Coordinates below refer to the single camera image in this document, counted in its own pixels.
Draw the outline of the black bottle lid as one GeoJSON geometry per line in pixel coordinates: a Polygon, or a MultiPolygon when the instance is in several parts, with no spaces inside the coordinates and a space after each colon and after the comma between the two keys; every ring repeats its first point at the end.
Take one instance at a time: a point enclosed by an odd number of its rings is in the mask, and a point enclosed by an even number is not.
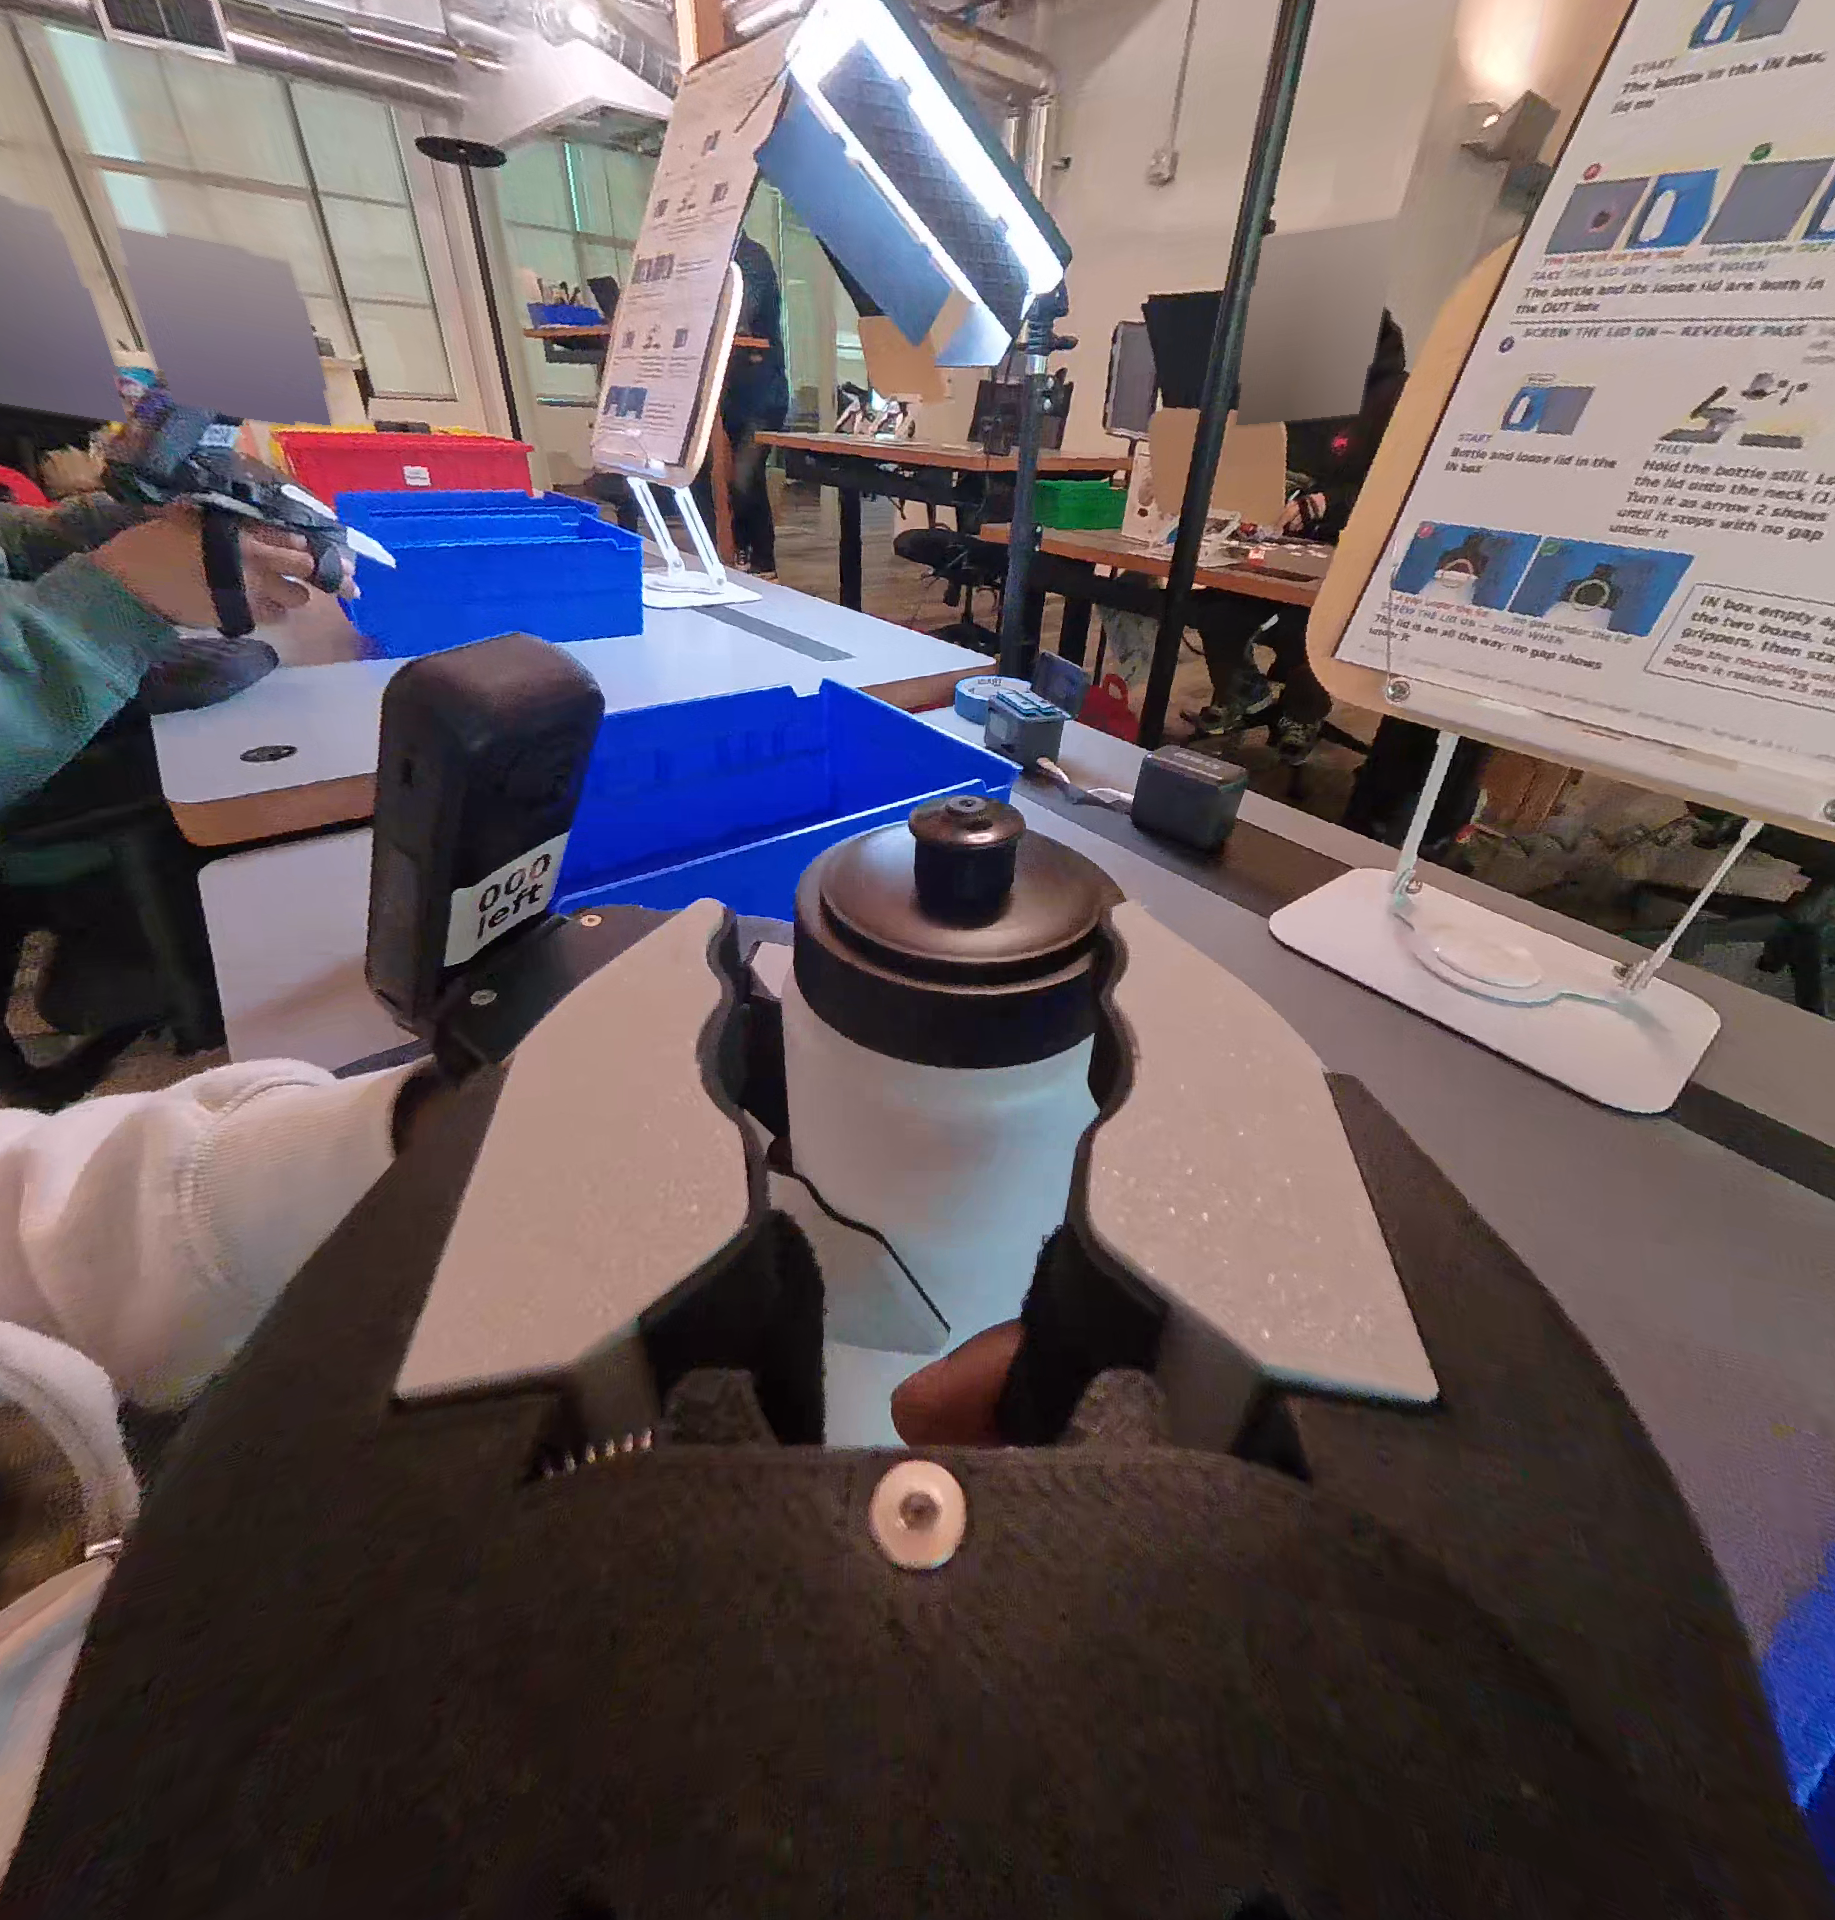
{"type": "Polygon", "coordinates": [[[1096,1034],[1122,887],[988,796],[931,798],[818,853],[796,983],[835,1034],[929,1067],[1026,1067],[1096,1034]]]}

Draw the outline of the black office chair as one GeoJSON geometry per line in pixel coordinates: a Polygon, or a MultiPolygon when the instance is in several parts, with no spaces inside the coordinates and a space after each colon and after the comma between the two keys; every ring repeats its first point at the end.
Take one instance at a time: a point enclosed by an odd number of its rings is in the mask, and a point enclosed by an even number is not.
{"type": "Polygon", "coordinates": [[[1001,618],[1007,599],[1003,544],[943,524],[918,524],[900,531],[890,554],[921,567],[931,587],[942,587],[946,618],[934,615],[929,625],[918,625],[918,629],[965,651],[1001,657],[1001,618]]]}

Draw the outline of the wooden desk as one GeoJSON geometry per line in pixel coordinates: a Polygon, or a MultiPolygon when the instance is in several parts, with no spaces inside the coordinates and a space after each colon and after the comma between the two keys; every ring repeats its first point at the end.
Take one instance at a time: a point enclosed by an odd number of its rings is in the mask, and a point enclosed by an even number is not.
{"type": "Polygon", "coordinates": [[[839,495],[839,602],[864,607],[861,505],[866,496],[957,511],[959,531],[979,535],[994,487],[1015,484],[1018,449],[979,444],[760,431],[759,444],[783,457],[787,479],[839,495]]]}
{"type": "MultiPolygon", "coordinates": [[[[1300,550],[1286,544],[1245,547],[1235,560],[1196,562],[1186,607],[1197,599],[1248,596],[1271,606],[1314,607],[1333,562],[1329,547],[1308,554],[1311,567],[1293,567],[1300,550]]],[[[1070,599],[1082,618],[1087,607],[1123,606],[1130,610],[1163,610],[1174,554],[1142,547],[1113,531],[1038,529],[1018,571],[1021,602],[1035,606],[1043,593],[1070,599]]]]}

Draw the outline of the white printed box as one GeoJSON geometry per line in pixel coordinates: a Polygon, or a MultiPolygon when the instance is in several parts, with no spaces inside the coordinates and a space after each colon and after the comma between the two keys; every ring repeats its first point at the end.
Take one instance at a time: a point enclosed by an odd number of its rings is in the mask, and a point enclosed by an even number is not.
{"type": "Polygon", "coordinates": [[[1122,515],[1122,536],[1134,550],[1145,550],[1145,554],[1174,550],[1186,484],[1188,484],[1188,449],[1163,453],[1151,442],[1138,442],[1134,448],[1134,463],[1128,471],[1128,502],[1122,515]]]}

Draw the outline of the black floor lamp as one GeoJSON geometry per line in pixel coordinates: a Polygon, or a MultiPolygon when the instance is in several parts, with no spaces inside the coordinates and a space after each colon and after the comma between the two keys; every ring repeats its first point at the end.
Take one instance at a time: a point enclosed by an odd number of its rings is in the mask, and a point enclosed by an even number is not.
{"type": "Polygon", "coordinates": [[[486,222],[485,222],[485,194],[478,186],[480,175],[494,175],[496,168],[503,168],[507,151],[492,141],[461,135],[454,129],[424,129],[417,135],[417,149],[424,154],[424,160],[432,160],[432,168],[448,170],[454,176],[462,216],[468,222],[473,266],[478,278],[478,304],[485,311],[485,337],[486,337],[486,346],[496,366],[496,391],[503,396],[507,431],[511,442],[521,442],[525,419],[521,419],[520,383],[516,383],[516,366],[508,358],[508,341],[503,334],[503,296],[500,296],[500,278],[496,278],[496,256],[494,256],[486,222]]]}

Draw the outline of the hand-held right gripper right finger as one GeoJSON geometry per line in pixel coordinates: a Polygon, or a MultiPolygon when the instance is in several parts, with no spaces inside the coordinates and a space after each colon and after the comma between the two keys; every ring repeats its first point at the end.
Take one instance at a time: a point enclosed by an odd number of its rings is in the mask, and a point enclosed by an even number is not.
{"type": "Polygon", "coordinates": [[[1314,1048],[1145,907],[1104,914],[1096,1119],[1021,1308],[1001,1436],[1054,1443],[1098,1375],[1235,1455],[1280,1395],[1436,1411],[1439,1375],[1314,1048]]]}

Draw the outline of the black light stand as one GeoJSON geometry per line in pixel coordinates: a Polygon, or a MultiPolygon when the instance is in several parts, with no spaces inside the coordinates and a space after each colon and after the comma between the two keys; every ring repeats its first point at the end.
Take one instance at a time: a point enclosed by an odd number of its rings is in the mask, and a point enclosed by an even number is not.
{"type": "Polygon", "coordinates": [[[1069,284],[1059,283],[1045,296],[1035,296],[1021,322],[1021,414],[1015,444],[1011,479],[1011,517],[1007,536],[1007,584],[1001,602],[1001,651],[997,674],[1007,679],[1027,679],[1038,632],[1043,618],[1030,615],[1030,557],[1038,550],[1035,487],[1039,479],[1043,423],[1051,415],[1051,361],[1059,352],[1074,346],[1074,337],[1061,334],[1069,317],[1069,284]]]}

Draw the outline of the person's right hand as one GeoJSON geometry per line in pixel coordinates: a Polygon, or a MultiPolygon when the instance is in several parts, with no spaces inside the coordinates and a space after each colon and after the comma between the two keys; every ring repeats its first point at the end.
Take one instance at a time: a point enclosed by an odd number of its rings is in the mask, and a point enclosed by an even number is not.
{"type": "Polygon", "coordinates": [[[890,1424],[905,1446],[1001,1446],[1001,1398],[1021,1345],[1021,1322],[976,1332],[890,1390],[890,1424]]]}

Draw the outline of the dark grey box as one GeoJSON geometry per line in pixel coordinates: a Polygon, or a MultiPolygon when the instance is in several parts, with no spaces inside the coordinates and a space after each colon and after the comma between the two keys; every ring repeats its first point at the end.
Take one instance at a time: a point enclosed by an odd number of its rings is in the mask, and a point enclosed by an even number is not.
{"type": "Polygon", "coordinates": [[[1161,744],[1138,760],[1130,822],[1170,847],[1224,853],[1248,796],[1248,770],[1221,755],[1161,744]]]}

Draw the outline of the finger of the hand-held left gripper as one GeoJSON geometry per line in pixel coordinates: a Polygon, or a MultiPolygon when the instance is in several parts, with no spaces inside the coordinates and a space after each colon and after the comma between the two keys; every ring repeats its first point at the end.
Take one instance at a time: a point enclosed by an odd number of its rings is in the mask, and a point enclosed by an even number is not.
{"type": "Polygon", "coordinates": [[[832,1212],[809,1182],[796,1191],[796,1228],[822,1282],[825,1342],[861,1351],[943,1351],[951,1322],[893,1244],[875,1228],[832,1212]]]}

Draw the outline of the white plastic bottle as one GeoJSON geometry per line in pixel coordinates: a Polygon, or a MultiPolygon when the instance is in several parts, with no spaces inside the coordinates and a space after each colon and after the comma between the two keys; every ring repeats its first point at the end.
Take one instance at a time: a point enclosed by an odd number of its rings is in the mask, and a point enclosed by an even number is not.
{"type": "Polygon", "coordinates": [[[866,1345],[835,1329],[845,1286],[825,1281],[825,1440],[888,1446],[893,1384],[1018,1317],[1098,1112],[1093,1037],[1007,1067],[908,1062],[839,1034],[787,971],[783,1048],[791,1175],[931,1304],[917,1339],[866,1345]]]}

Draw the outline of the wooden sign board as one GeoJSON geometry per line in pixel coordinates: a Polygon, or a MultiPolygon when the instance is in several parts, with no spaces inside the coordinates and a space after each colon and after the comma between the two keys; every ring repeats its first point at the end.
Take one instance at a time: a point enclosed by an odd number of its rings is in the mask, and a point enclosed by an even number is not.
{"type": "Polygon", "coordinates": [[[1748,765],[1732,755],[1634,735],[1444,684],[1416,684],[1391,657],[1360,664],[1337,655],[1357,615],[1385,602],[1383,571],[1401,557],[1401,517],[1411,510],[1439,426],[1462,384],[1482,327],[1519,252],[1522,241],[1513,240],[1482,255],[1444,301],[1431,334],[1416,353],[1411,384],[1311,610],[1311,657],[1320,684],[1333,699],[1383,716],[1473,735],[1510,755],[1549,760],[1664,798],[1732,811],[1767,828],[1835,840],[1835,796],[1822,789],[1817,774],[1748,765]]]}

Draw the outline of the blue plastic bin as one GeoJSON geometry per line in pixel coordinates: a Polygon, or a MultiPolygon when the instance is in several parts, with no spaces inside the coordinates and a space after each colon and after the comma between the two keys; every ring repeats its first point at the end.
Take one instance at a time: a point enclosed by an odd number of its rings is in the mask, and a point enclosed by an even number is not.
{"type": "Polygon", "coordinates": [[[1015,765],[845,684],[609,710],[554,907],[688,907],[791,920],[804,870],[931,798],[1007,802],[1015,765]]]}
{"type": "Polygon", "coordinates": [[[349,602],[365,657],[417,657],[511,629],[549,643],[643,632],[643,536],[572,495],[344,489],[357,557],[349,602]]]}
{"type": "Polygon", "coordinates": [[[1762,1663],[1791,1799],[1813,1815],[1835,1765],[1835,1581],[1799,1596],[1762,1663]]]}

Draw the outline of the white light panel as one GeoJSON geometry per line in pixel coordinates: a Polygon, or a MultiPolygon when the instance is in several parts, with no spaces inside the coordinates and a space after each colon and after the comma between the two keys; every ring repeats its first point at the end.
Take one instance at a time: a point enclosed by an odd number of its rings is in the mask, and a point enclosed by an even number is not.
{"type": "Polygon", "coordinates": [[[750,36],[783,105],[756,151],[851,284],[942,368],[994,368],[1070,245],[909,4],[804,4],[750,36]]]}

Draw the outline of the red plastic bin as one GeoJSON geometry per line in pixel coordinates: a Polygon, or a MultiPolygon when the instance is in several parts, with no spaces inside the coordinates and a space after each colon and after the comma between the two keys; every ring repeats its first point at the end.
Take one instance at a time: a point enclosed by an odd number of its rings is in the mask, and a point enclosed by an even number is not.
{"type": "Polygon", "coordinates": [[[270,431],[280,467],[315,496],[375,489],[534,495],[531,444],[473,428],[330,428],[270,431]]]}

